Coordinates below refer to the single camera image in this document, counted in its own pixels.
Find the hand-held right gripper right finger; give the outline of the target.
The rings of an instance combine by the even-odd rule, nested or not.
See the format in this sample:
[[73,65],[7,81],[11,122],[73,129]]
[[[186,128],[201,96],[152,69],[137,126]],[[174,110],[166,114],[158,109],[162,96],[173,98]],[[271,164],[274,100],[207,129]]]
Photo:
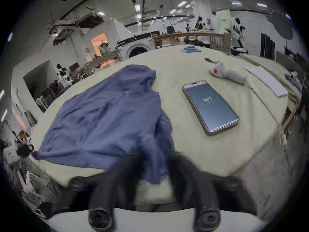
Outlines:
[[222,210],[257,215],[252,195],[235,176],[201,171],[180,153],[168,155],[168,171],[176,203],[195,209],[194,230],[217,229]]

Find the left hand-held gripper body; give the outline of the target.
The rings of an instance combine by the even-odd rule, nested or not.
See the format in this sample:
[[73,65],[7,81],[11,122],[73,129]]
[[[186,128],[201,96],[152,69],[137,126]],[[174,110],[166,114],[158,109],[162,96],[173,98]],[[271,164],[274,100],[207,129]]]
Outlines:
[[3,157],[6,164],[16,164],[19,161],[17,146],[6,147],[3,150]]

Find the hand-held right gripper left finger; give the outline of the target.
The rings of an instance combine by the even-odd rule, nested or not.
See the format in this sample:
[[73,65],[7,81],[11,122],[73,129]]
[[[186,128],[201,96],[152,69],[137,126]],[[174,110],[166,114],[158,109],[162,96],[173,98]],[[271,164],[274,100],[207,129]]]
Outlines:
[[95,231],[114,231],[115,208],[132,208],[142,176],[142,153],[124,156],[110,170],[89,177],[76,176],[57,196],[49,218],[61,213],[88,210]]

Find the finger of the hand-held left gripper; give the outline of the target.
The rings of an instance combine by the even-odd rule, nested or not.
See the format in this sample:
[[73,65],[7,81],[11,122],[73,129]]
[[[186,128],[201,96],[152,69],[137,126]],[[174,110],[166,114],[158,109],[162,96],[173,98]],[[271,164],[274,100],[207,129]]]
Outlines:
[[19,157],[28,157],[33,151],[34,146],[32,144],[19,144],[16,150]]

